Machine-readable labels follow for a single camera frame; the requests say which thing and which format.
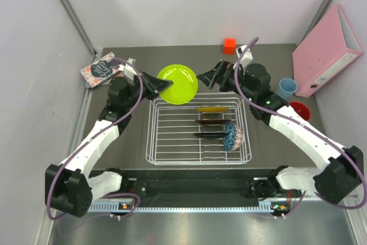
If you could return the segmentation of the lime green plate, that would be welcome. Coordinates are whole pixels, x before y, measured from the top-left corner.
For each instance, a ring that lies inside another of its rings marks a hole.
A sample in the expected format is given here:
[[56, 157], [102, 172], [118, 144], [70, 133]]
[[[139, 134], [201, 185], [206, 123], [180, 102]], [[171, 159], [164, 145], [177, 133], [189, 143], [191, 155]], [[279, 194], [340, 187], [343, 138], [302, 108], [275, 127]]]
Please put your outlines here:
[[198, 91], [196, 74], [187, 66], [172, 64], [164, 67], [157, 78], [172, 81], [172, 85], [160, 93], [167, 103], [182, 105], [190, 102]]

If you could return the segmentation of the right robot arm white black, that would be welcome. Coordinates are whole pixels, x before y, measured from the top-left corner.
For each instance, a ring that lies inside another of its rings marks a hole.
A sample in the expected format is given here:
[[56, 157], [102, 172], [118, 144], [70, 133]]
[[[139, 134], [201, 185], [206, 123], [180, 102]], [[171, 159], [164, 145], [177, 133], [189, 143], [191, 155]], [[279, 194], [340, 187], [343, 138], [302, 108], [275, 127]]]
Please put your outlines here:
[[220, 61], [198, 79], [209, 89], [233, 91], [250, 105], [255, 119], [278, 131], [300, 148], [315, 164], [311, 168], [280, 166], [269, 175], [267, 188], [279, 197], [288, 190], [314, 192], [330, 204], [338, 204], [359, 185], [366, 187], [363, 153], [328, 139], [276, 93], [271, 91], [270, 74], [261, 64], [246, 68]]

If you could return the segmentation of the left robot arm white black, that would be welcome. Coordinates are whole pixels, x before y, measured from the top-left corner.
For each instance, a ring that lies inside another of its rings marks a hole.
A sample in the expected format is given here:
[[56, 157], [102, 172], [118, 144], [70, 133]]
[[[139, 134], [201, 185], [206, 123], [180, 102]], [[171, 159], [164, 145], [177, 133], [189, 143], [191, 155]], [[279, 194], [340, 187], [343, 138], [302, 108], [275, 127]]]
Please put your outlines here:
[[111, 80], [105, 107], [91, 132], [78, 148], [58, 165], [45, 171], [45, 205], [51, 220], [55, 209], [75, 217], [84, 216], [91, 204], [110, 193], [124, 197], [130, 183], [118, 172], [108, 169], [91, 177], [91, 171], [107, 147], [124, 132], [132, 113], [143, 99], [153, 100], [173, 85], [171, 80], [158, 79], [139, 72], [129, 83], [125, 77]]

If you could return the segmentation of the yellow patterned plate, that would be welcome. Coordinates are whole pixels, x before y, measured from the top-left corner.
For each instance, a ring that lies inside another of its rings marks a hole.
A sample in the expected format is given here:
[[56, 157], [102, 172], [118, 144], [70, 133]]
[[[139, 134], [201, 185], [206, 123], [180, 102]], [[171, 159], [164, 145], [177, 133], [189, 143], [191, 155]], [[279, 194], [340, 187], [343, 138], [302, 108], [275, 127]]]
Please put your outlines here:
[[196, 111], [200, 113], [222, 113], [227, 110], [229, 110], [229, 108], [223, 106], [202, 106], [196, 108]]

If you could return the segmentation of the orange cube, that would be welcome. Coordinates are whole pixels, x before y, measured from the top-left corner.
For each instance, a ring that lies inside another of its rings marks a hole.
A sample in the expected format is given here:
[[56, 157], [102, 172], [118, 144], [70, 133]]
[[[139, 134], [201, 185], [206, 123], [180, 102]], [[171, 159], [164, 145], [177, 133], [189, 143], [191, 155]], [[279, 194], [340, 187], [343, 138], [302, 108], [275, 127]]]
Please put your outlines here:
[[234, 38], [225, 38], [223, 45], [223, 53], [225, 55], [233, 55], [236, 51], [236, 40]]

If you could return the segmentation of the red floral plate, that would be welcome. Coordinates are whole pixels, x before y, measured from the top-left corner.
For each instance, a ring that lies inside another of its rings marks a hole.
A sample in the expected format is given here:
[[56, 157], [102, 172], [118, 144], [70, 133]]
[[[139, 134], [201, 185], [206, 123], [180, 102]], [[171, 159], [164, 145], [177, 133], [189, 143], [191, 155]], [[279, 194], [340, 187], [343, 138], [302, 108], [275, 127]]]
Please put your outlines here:
[[227, 119], [202, 119], [195, 120], [195, 122], [202, 126], [225, 126], [232, 123], [231, 120]]

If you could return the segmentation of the black plate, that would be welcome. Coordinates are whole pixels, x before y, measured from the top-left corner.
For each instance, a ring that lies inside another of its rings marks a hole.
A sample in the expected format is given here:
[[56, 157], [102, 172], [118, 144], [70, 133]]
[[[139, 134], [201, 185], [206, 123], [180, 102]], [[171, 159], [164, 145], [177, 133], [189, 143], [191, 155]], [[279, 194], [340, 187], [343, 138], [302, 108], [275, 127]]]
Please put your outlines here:
[[193, 133], [193, 136], [199, 139], [223, 139], [228, 135], [225, 132], [200, 132]]

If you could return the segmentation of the Little Women book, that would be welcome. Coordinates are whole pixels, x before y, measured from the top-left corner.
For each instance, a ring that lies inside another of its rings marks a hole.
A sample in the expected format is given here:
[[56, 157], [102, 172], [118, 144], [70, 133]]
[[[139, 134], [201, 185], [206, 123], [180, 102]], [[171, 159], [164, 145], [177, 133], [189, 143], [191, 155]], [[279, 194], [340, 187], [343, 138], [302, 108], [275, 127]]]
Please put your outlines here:
[[80, 74], [85, 80], [87, 88], [97, 88], [109, 84], [115, 77], [123, 77], [120, 61], [114, 60], [115, 55], [110, 52], [92, 64], [82, 68]]

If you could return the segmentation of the blue white patterned bowl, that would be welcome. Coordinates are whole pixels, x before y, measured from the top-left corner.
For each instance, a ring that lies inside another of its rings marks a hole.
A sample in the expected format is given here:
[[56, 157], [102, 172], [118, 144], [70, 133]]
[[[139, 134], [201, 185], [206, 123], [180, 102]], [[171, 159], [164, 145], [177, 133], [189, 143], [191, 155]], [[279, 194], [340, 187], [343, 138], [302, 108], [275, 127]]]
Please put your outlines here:
[[227, 134], [223, 139], [225, 151], [234, 151], [244, 142], [244, 134], [241, 128], [234, 123], [229, 123], [225, 126], [224, 132]]

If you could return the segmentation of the light blue cup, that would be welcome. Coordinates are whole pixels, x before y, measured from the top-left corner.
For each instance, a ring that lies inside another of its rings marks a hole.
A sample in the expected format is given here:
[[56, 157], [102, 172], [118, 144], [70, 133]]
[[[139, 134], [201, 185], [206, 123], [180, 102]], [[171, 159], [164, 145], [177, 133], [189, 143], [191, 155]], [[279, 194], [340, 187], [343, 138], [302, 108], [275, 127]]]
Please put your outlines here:
[[297, 89], [298, 85], [295, 80], [284, 78], [279, 82], [279, 85], [276, 89], [276, 94], [284, 100], [290, 100]]

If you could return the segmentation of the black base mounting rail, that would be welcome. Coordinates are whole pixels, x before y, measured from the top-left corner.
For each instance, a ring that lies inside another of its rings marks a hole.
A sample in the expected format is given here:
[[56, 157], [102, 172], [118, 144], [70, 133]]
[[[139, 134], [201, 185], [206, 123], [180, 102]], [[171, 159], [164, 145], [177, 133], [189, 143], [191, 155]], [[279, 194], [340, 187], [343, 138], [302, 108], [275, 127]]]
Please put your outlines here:
[[141, 207], [255, 207], [260, 201], [297, 199], [301, 192], [277, 190], [270, 169], [116, 169], [121, 192], [140, 197]]

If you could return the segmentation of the aluminium frame post left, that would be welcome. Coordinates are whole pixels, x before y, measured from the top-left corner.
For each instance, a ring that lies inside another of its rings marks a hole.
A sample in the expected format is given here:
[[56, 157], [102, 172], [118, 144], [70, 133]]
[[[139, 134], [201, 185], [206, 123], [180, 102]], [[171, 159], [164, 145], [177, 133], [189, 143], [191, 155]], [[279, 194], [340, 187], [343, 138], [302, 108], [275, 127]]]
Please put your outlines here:
[[82, 26], [74, 8], [72, 7], [71, 3], [69, 0], [59, 0], [63, 9], [65, 10], [68, 18], [70, 19], [72, 25], [74, 26], [74, 28], [76, 29], [78, 35], [80, 36], [82, 42], [84, 43], [84, 45], [86, 46], [86, 48], [88, 49], [89, 53], [93, 56], [95, 56], [97, 54], [96, 49], [94, 48], [94, 46], [92, 45], [91, 40], [89, 39], [84, 27]]

